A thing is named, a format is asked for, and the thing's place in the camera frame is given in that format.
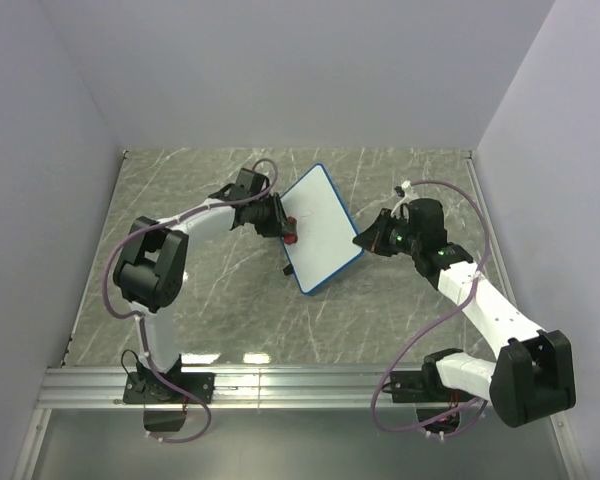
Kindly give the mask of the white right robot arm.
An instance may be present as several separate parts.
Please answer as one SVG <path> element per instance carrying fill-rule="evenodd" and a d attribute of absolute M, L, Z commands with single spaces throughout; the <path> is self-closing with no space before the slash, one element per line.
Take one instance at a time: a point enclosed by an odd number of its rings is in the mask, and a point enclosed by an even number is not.
<path fill-rule="evenodd" d="M 570 341 L 523 315 L 479 271 L 471 255 L 448 240 L 439 201 L 411 201 L 398 215 L 384 209 L 353 242 L 384 257 L 408 255 L 416 271 L 461 309 L 495 355 L 494 361 L 485 361 L 457 348 L 430 354 L 419 374 L 394 372 L 381 382 L 381 391 L 394 402 L 477 397 L 491 403 L 509 427 L 575 406 Z"/>

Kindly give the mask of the blue framed whiteboard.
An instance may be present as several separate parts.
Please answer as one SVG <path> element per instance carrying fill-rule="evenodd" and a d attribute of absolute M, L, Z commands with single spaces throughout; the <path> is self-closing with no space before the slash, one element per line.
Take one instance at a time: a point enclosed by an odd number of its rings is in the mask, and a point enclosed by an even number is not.
<path fill-rule="evenodd" d="M 281 196 L 298 240 L 283 246 L 299 290 L 311 295 L 358 260 L 358 229 L 326 167 L 317 163 Z"/>

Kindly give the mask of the red bone-shaped eraser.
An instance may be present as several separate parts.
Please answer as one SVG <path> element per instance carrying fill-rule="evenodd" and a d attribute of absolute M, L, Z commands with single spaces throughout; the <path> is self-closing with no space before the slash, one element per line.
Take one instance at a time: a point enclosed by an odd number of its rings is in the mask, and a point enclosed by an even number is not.
<path fill-rule="evenodd" d="M 293 245 L 298 241 L 297 220 L 289 216 L 287 218 L 287 230 L 283 236 L 285 245 Z"/>

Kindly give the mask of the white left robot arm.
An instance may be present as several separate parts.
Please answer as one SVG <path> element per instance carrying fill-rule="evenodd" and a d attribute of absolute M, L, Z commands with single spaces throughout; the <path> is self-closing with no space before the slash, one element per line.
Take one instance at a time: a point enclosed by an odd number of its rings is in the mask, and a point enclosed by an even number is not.
<path fill-rule="evenodd" d="M 285 212 L 281 196 L 272 191 L 275 181 L 243 168 L 235 182 L 190 210 L 160 220 L 140 216 L 108 260 L 104 279 L 113 281 L 129 310 L 116 311 L 107 294 L 105 307 L 115 318 L 135 320 L 140 364 L 152 371 L 146 388 L 158 401 L 170 402 L 182 390 L 181 375 L 172 371 L 181 359 L 172 304 L 184 283 L 189 251 L 246 224 L 263 238 L 297 242 L 297 220 Z"/>

